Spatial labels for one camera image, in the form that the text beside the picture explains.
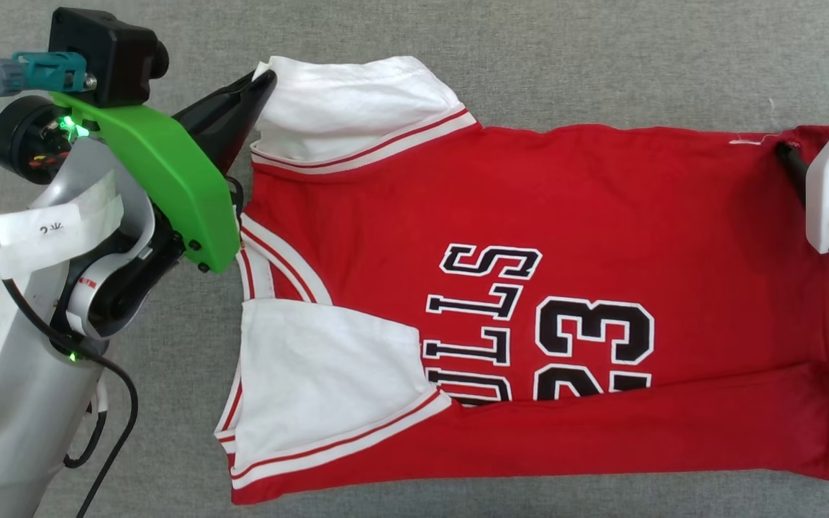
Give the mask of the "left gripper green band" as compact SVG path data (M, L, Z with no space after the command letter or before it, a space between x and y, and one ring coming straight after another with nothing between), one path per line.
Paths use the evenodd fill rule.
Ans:
M70 152L103 144L204 271L239 250L225 175L276 88L273 70L247 73L171 116L145 105L103 108L77 95L27 96L0 112L0 166L38 186L69 170Z

